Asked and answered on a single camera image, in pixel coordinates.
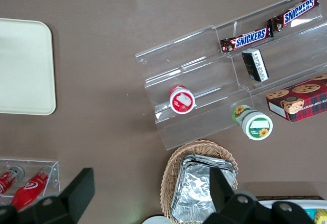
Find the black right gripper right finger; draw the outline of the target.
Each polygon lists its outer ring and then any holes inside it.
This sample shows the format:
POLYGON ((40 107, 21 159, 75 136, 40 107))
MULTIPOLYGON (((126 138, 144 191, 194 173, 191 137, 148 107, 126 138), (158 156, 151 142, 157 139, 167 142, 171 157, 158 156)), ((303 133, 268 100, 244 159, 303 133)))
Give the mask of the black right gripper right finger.
POLYGON ((255 200, 234 192, 219 168, 210 169, 210 194, 216 211, 204 223, 256 223, 255 200))

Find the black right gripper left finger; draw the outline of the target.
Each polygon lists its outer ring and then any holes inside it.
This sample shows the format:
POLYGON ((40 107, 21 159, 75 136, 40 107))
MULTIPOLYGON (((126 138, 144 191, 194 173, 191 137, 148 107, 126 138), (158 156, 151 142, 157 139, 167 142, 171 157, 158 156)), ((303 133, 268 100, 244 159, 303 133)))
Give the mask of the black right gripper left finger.
POLYGON ((78 223, 94 195, 94 169, 84 168, 58 196, 44 198, 32 208, 34 222, 78 223))

